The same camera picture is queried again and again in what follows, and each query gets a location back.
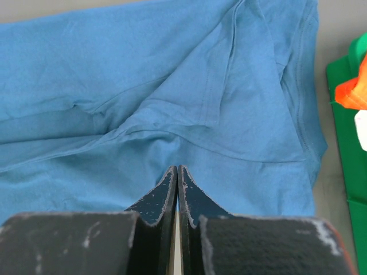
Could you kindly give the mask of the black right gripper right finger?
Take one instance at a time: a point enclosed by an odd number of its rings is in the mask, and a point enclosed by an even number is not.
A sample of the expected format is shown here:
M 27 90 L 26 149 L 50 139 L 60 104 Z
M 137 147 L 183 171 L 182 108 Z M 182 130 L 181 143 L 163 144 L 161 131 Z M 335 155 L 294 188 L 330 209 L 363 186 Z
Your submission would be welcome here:
M 183 274 L 204 274 L 199 217 L 233 217 L 213 201 L 194 181 L 189 169 L 178 167 L 179 232 Z

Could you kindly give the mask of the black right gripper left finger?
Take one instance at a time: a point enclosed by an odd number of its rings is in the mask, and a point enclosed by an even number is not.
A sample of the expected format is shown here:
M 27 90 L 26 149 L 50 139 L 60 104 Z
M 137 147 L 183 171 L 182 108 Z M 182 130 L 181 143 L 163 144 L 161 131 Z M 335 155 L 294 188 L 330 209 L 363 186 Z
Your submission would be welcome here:
M 176 205 L 177 168 L 170 166 L 152 190 L 126 209 L 139 214 L 127 274 L 168 273 Z

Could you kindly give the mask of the blue t shirt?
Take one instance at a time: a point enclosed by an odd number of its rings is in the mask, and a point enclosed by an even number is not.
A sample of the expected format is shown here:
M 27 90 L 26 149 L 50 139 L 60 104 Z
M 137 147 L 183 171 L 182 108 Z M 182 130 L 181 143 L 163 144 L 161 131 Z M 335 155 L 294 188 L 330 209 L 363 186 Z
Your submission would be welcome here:
M 317 1 L 148 1 L 1 25 L 1 220 L 123 210 L 170 166 L 312 216 Z

